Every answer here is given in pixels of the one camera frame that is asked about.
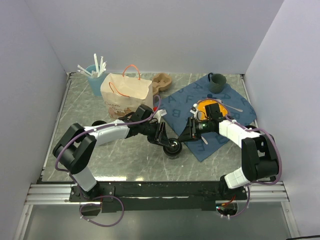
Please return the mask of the blue letter-print cloth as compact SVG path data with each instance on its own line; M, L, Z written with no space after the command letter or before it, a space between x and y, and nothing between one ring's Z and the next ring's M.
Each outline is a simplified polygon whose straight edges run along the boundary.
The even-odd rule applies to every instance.
M242 109L243 112L239 112L227 107L228 115L243 126L251 124L256 119L257 115L252 105L228 83L225 84L224 89L219 94L210 92L209 84L208 77L204 76L162 99L160 108L167 112L163 118L178 136L185 128L187 118L192 115L190 109L193 104L205 98L217 98L226 105ZM206 139L208 145L203 140L186 143L186 146L199 162L208 158L229 141L226 137L214 132L205 133L202 136Z

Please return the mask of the dark takeout coffee cup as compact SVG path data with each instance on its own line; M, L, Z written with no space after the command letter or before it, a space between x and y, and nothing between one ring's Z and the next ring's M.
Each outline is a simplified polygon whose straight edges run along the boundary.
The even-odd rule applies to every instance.
M171 159L171 160L174 160L174 159L177 159L179 157L179 154L165 154L165 156L168 158L168 159Z

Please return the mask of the white wrapped straw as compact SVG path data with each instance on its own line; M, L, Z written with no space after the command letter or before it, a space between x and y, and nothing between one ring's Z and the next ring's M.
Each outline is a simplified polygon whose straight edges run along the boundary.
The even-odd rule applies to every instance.
M80 66L79 64L77 65L77 68L78 68L78 72L81 73L82 75L85 75L87 77L92 77L92 74L87 71L85 68L83 68L82 66Z
M100 65L99 65L99 72L98 72L98 77L100 77L101 75L102 75L102 73L104 72L104 70L105 70L105 62L104 62L104 57L103 56L101 56L101 58L100 58Z
M97 59L96 53L93 54L93 58L94 58L94 64L95 64L95 72L96 72L96 75L98 76L100 69L99 69L99 64L98 64L98 59Z

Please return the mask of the black coffee cup lid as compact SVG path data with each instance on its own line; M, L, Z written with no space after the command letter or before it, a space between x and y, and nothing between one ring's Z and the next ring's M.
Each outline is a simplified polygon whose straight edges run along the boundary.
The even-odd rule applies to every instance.
M163 147L163 151L168 155L179 155L183 149L182 143L177 138L168 139L172 143L172 147Z

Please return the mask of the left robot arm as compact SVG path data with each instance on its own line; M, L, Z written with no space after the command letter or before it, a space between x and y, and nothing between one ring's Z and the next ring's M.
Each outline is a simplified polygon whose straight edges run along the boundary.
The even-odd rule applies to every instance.
M96 146L141 134L145 135L150 143L162 146L167 155L179 152L180 143L167 137L165 123L156 120L154 114L150 107L141 104L136 111L111 123L91 127L74 123L68 128L52 154L80 187L81 195L87 201L94 201L100 194L99 183L88 168Z

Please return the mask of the stack of black lids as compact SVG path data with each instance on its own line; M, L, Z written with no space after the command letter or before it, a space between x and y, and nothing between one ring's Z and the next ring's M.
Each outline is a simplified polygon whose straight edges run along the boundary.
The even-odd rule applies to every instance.
M95 126L100 126L100 125L105 125L105 124L107 124L105 121L97 120L97 121L93 122L91 126L95 127Z

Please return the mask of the dark green mug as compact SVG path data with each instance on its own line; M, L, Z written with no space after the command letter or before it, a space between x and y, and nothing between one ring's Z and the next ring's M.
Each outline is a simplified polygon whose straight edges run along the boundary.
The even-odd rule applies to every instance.
M209 81L209 90L213 94L219 94L225 87L227 83L227 78L220 73L212 73L208 74L208 81Z

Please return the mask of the brown paper takeout bag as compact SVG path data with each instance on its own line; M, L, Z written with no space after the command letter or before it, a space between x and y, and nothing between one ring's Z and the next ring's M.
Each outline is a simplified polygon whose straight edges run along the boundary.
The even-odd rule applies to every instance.
M153 108L152 81L138 77L129 77L125 73L110 73L100 86L100 92L111 119L118 119L144 104Z

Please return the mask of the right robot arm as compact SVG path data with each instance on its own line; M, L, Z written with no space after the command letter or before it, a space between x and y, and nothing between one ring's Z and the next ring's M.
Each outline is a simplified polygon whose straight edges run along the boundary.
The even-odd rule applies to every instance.
M202 134L216 133L241 149L241 167L220 178L219 195L230 199L236 189L256 183L260 179L275 177L282 172L281 157L273 137L263 130L249 129L223 114L218 103L204 107L204 119L189 117L178 140L198 141Z

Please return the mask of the black mounting base rail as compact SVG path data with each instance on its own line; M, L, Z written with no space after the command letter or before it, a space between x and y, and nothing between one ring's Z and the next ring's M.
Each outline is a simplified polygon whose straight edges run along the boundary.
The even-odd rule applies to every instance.
M227 189L218 181L101 181L93 196L72 186L71 203L101 204L103 213L153 210L215 211L216 202L247 200L243 187Z

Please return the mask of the orange dotted plate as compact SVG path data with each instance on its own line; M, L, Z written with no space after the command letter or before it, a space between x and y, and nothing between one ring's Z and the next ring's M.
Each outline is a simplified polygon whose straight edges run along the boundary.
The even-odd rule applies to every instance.
M199 120L205 120L208 118L208 114L206 113L205 106L210 104L218 104L219 110L222 113L222 116L225 117L228 114L228 109L222 105L219 99L206 98L204 100L199 100L193 106L196 111L196 116Z

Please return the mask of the blue plastic cup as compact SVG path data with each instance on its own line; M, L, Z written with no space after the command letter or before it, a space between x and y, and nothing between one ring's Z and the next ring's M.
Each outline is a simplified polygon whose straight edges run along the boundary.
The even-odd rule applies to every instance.
M101 97L102 94L101 94L101 85L102 83L104 82L106 76L108 74L106 72L104 72L101 76L99 77L91 77L91 76L88 76L87 77L87 81L91 87L91 90L93 92L93 94L97 97Z

